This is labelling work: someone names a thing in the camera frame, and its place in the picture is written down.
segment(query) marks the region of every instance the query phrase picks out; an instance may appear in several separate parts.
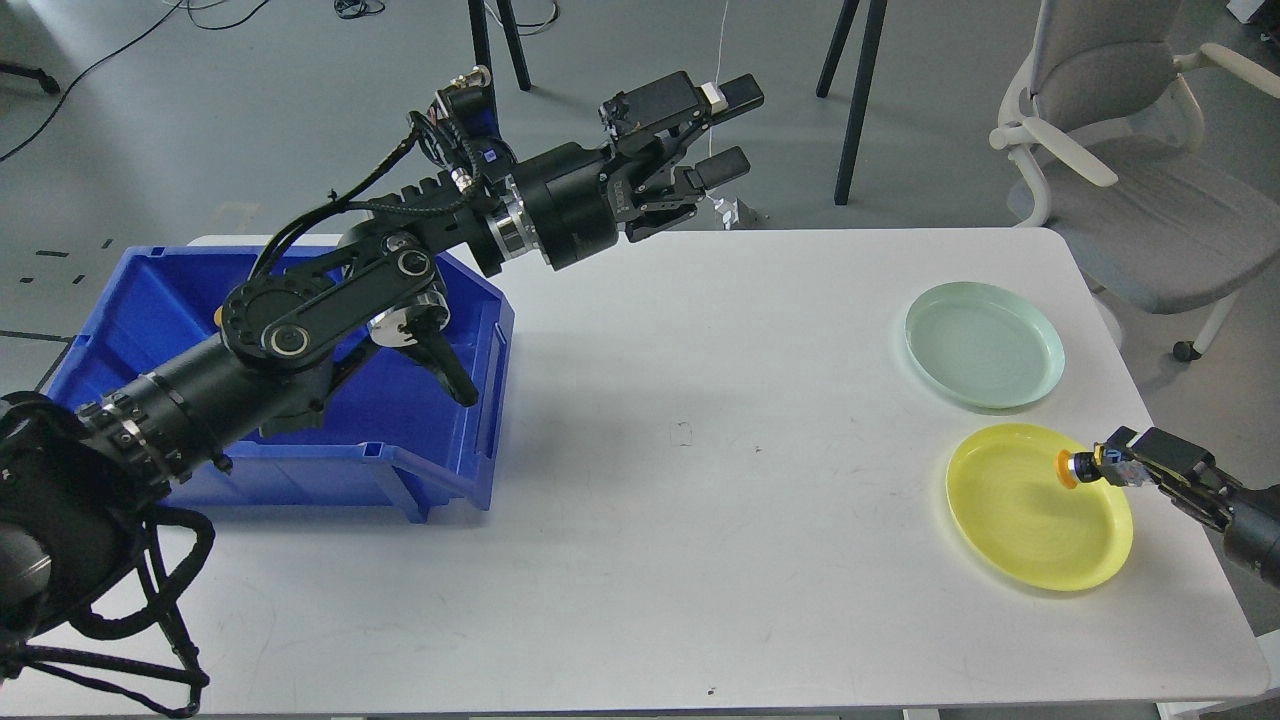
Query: blue storage bin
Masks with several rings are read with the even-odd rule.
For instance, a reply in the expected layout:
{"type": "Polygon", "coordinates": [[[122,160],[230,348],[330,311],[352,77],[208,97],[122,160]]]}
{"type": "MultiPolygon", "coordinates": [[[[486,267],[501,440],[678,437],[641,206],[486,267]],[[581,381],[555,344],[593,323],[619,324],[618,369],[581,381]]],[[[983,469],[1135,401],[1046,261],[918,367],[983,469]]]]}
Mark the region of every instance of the blue storage bin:
{"type": "MultiPolygon", "coordinates": [[[[280,266],[328,250],[293,249],[280,266]]],[[[216,332],[214,310],[257,252],[128,249],[46,395],[72,409],[96,401],[216,332]]],[[[383,350],[333,396],[324,428],[270,438],[255,432],[227,448],[229,475],[206,462],[187,483],[174,483],[170,502],[396,506],[415,523],[460,497],[488,510],[515,313],[457,260],[436,260],[449,288],[444,336],[480,389],[475,406],[457,405],[428,370],[383,350]]]]}

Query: stand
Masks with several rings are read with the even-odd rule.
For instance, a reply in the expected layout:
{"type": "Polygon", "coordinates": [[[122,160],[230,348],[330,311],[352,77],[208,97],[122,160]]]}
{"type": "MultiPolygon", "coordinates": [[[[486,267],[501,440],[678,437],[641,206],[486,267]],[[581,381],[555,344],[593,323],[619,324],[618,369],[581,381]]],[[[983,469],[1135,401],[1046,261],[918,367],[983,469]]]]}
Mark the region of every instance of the stand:
{"type": "MultiPolygon", "coordinates": [[[[881,29],[884,27],[884,9],[888,0],[872,0],[867,10],[867,29],[863,32],[863,51],[858,58],[858,79],[854,82],[854,101],[849,108],[849,124],[845,128],[845,145],[840,152],[840,168],[836,172],[836,205],[849,205],[849,186],[854,179],[854,163],[858,160],[858,145],[863,137],[863,119],[867,117],[867,100],[872,92],[872,76],[876,73],[876,55],[879,53],[881,29]]],[[[840,54],[849,40],[849,28],[858,13],[858,0],[845,0],[836,20],[836,32],[831,36],[827,60],[818,78],[818,97],[826,97],[831,90],[831,79],[840,64],[840,54]]]]}
{"type": "MultiPolygon", "coordinates": [[[[502,18],[502,32],[507,36],[511,63],[516,68],[516,85],[520,86],[520,90],[529,92],[532,83],[529,82],[529,65],[525,64],[525,49],[520,44],[516,13],[511,9],[511,0],[494,1],[498,4],[498,17],[502,18]]],[[[484,0],[467,0],[467,9],[471,13],[471,45],[475,47],[476,64],[493,70],[493,56],[489,54],[489,20],[485,18],[484,0]]]]}

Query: floor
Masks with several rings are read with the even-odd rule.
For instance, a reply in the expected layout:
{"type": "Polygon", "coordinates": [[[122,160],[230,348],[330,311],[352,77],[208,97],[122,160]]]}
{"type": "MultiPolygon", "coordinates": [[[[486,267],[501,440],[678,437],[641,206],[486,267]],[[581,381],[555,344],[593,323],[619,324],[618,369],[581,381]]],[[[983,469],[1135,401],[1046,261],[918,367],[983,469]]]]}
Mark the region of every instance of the floor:
{"type": "MultiPolygon", "coordinates": [[[[256,3],[195,13],[225,24],[256,3]]],[[[701,82],[754,73],[765,106],[717,128],[753,172],[727,186],[764,227],[989,227],[1016,172],[986,137],[1036,23],[1030,0],[895,0],[888,10],[852,200],[832,190],[852,86],[851,50],[826,100],[813,95],[836,0],[561,0],[559,20],[524,42],[536,87],[522,94],[494,35],[503,135],[518,156],[564,141],[603,141],[595,109],[675,69],[701,82]]],[[[517,0],[522,22],[548,0],[517,0]]],[[[0,56],[40,64],[64,87],[159,20],[160,0],[0,3],[0,56]]],[[[343,22],[325,3],[271,3],[220,32],[174,13],[151,36],[87,76],[47,129],[0,164],[0,392],[40,387],[131,245],[180,245],[211,233],[270,233],[362,178],[404,133],[408,109],[471,65],[461,1],[388,3],[343,22]]],[[[859,29],[850,47],[859,42],[859,29]]],[[[1187,0],[1178,47],[1215,41],[1280,72],[1280,54],[1221,1],[1187,0]]],[[[1280,200],[1274,100],[1222,73],[1190,77],[1208,119],[1204,156],[1280,200]]],[[[0,151],[24,140],[55,100],[0,78],[0,151]]],[[[703,156],[701,142],[690,152],[703,156]]],[[[403,163],[383,187],[428,174],[403,163]]],[[[339,232],[339,220],[319,229],[339,232]]],[[[685,225],[714,228],[704,209],[685,225]]],[[[1187,366],[1167,350],[1204,313],[1155,318],[1102,295],[1125,331],[1123,355],[1156,423],[1215,452],[1247,484],[1276,480],[1280,425],[1280,266],[1244,292],[1212,354],[1187,366]]],[[[1280,628],[1272,591],[1228,568],[1256,633],[1280,628]]],[[[1256,707],[1224,717],[1272,717],[1256,707]]],[[[1153,706],[943,711],[947,719],[1156,717],[1153,706]]]]}

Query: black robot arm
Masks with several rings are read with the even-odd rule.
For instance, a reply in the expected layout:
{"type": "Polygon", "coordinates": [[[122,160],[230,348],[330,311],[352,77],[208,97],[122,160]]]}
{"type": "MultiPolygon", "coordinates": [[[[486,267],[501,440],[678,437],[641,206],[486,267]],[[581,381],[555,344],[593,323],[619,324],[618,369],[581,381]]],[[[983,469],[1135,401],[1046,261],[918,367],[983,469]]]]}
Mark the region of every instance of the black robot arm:
{"type": "Polygon", "coordinates": [[[1155,484],[1175,507],[1222,533],[1228,559],[1280,588],[1280,486],[1247,488],[1207,450],[1160,428],[1138,437],[1121,427],[1092,452],[1061,456],[1059,474],[1068,486],[1155,484]]]}
{"type": "Polygon", "coordinates": [[[489,73],[476,68],[410,113],[408,136],[356,187],[300,215],[262,249],[250,277],[218,309],[218,333],[77,411],[35,392],[0,400],[0,682],[27,667],[124,694],[170,717],[198,711],[209,676],[178,612],[214,539],[191,510],[159,502],[173,480],[255,428],[264,436],[323,423],[328,398],[380,348],[403,352],[462,405],[479,391],[442,334],[448,288],[435,256],[466,246],[485,274],[539,249],[554,269],[691,217],[709,188],[748,172],[731,149],[677,167],[712,124],[759,106],[750,76],[695,87],[675,73],[600,108],[608,141],[567,143],[524,163],[498,133],[489,73]],[[357,200],[420,149],[442,170],[416,187],[357,200]],[[275,273],[285,251],[326,218],[367,210],[330,252],[275,273]],[[339,341],[367,334],[343,357],[339,341]],[[165,568],[157,528],[195,533],[188,556],[165,568]],[[105,619],[92,603],[137,574],[146,605],[105,619]],[[64,623],[93,639],[157,625],[182,667],[47,648],[28,641],[64,623]],[[182,683],[188,701],[164,707],[67,670],[78,665],[182,683]]]}

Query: plate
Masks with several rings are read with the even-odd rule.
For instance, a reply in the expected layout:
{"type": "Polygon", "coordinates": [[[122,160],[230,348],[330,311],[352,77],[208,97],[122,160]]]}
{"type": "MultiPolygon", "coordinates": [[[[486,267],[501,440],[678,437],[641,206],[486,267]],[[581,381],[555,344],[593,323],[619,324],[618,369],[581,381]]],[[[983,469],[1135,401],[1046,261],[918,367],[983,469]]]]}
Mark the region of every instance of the plate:
{"type": "Polygon", "coordinates": [[[906,311],[906,347],[929,382],[961,402],[1004,409],[1048,395],[1066,354],[1025,299],[986,283],[940,284],[906,311]]]}
{"type": "Polygon", "coordinates": [[[960,533],[998,570],[1051,591],[1083,591],[1120,571],[1133,546],[1124,491],[1105,482],[1066,489],[1055,460],[1085,450],[1039,425],[992,425],[965,438],[947,465],[947,505],[960,533]]]}

